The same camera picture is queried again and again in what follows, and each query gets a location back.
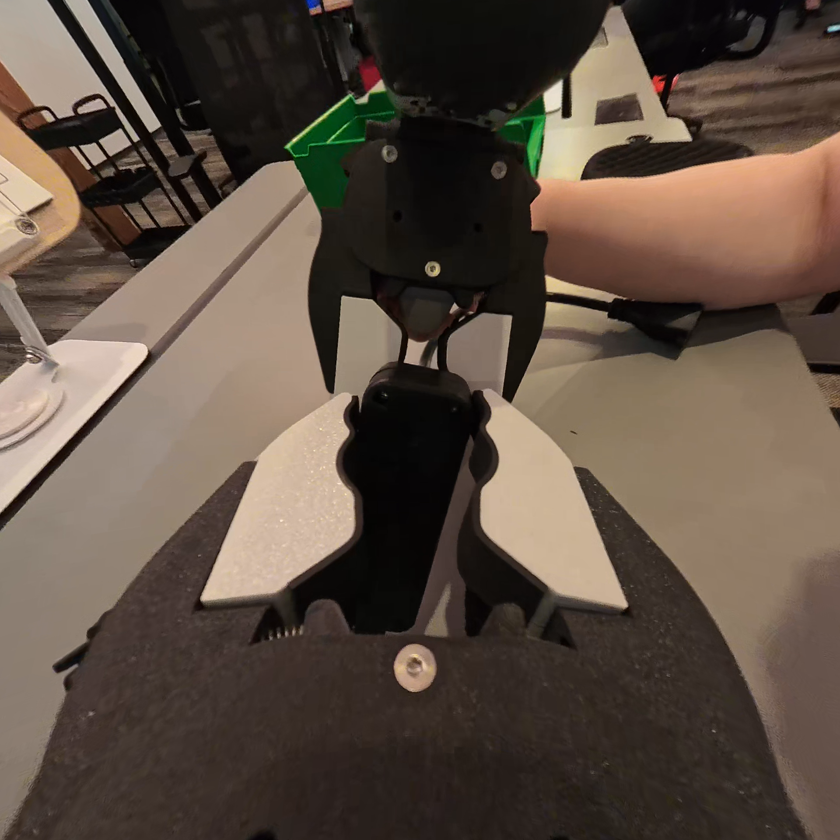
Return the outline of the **black power strip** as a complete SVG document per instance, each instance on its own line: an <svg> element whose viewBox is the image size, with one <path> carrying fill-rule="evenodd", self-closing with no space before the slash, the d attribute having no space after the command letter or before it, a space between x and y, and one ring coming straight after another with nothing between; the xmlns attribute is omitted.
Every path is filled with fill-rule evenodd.
<svg viewBox="0 0 840 840"><path fill-rule="evenodd" d="M349 454L363 517L357 634L415 624L474 425L470 387L454 373L394 362L371 378Z"/></svg>

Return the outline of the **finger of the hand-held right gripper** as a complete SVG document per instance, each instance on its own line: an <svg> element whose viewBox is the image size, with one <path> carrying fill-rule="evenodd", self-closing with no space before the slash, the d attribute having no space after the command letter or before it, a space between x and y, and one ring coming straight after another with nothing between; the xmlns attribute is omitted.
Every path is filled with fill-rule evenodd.
<svg viewBox="0 0 840 840"><path fill-rule="evenodd" d="M508 366L512 317L477 313L446 341L446 386L466 393L493 391L491 401L502 401Z"/></svg>
<svg viewBox="0 0 840 840"><path fill-rule="evenodd" d="M336 393L361 396L383 366L398 360L402 333L376 302L342 297Z"/></svg>

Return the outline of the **person's right forearm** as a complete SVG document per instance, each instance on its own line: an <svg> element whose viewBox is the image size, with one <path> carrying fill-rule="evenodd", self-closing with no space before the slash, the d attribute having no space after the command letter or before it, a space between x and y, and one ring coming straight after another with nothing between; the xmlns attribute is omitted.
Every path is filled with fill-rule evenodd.
<svg viewBox="0 0 840 840"><path fill-rule="evenodd" d="M708 310L838 291L838 134L791 154L539 184L532 229L558 280Z"/></svg>

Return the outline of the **black mesh partition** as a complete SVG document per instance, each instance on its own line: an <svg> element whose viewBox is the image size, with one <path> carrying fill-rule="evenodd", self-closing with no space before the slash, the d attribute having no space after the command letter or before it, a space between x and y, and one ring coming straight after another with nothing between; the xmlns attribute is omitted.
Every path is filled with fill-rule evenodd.
<svg viewBox="0 0 840 840"><path fill-rule="evenodd" d="M165 1L167 22L237 183L289 161L287 144L364 93L352 2Z"/></svg>

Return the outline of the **green plastic bin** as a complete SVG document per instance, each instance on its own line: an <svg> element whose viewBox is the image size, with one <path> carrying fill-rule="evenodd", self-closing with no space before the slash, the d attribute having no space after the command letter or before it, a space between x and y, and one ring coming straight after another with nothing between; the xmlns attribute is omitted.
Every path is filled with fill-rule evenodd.
<svg viewBox="0 0 840 840"><path fill-rule="evenodd" d="M348 95L286 145L319 209L341 206L348 181L342 160L365 142L366 123L389 122L394 117L395 109L384 89L369 91L361 99ZM524 146L533 176L539 173L544 131L543 96L500 129L507 141Z"/></svg>

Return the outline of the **black metal frame post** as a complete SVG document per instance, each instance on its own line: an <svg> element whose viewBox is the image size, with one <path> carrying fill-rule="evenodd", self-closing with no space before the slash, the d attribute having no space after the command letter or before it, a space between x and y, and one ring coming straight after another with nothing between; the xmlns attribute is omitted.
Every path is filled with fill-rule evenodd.
<svg viewBox="0 0 840 840"><path fill-rule="evenodd" d="M150 62L145 58L136 39L131 35L128 26L123 22L112 2L91 1L88 5L119 53L123 64L140 90L142 99L160 123L163 135L173 149L175 155L173 159L165 156L144 118L121 87L108 62L72 11L69 2L49 1L49 6L106 88L115 108L125 118L133 133L136 134L138 142L168 182L180 205L193 221L199 221L203 213L189 193L187 181L194 184L209 209L214 209L222 201L221 194L204 169L204 153L195 151L186 138L178 112L166 100L158 80L154 77Z"/></svg>

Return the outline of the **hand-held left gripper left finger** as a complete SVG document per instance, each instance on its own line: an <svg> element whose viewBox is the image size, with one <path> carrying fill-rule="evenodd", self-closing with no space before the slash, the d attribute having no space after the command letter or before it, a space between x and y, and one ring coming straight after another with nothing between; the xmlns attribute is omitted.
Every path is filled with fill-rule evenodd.
<svg viewBox="0 0 840 840"><path fill-rule="evenodd" d="M258 456L201 593L202 607L296 608L300 588L355 549L363 501L343 457L359 407L356 395L338 394Z"/></svg>

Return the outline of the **black rolling cart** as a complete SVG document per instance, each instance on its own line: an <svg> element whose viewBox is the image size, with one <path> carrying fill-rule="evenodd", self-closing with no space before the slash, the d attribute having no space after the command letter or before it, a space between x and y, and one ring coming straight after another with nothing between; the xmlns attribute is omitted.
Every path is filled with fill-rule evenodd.
<svg viewBox="0 0 840 840"><path fill-rule="evenodd" d="M76 101L66 117L49 107L33 107L15 122L42 151L73 153L87 166L85 184L77 187L80 204L132 266L148 264L189 230L158 171L102 95ZM140 164L122 165L106 151L104 141L115 133L123 135Z"/></svg>

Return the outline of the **black office chair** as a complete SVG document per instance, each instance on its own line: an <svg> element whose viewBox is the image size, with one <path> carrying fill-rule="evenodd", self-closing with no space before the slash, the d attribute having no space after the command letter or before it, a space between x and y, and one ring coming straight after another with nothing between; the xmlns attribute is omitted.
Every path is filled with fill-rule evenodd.
<svg viewBox="0 0 840 840"><path fill-rule="evenodd" d="M750 60L770 44L782 1L625 1L621 4L652 76L717 60Z"/></svg>

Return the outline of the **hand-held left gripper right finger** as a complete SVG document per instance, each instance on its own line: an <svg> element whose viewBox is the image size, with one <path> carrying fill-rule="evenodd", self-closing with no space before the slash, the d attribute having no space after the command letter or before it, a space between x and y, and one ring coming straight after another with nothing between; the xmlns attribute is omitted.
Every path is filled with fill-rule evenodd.
<svg viewBox="0 0 840 840"><path fill-rule="evenodd" d="M458 533L467 593L488 609L518 607L534 638L562 610L623 613L627 598L569 457L497 392L478 390L473 403L475 487Z"/></svg>

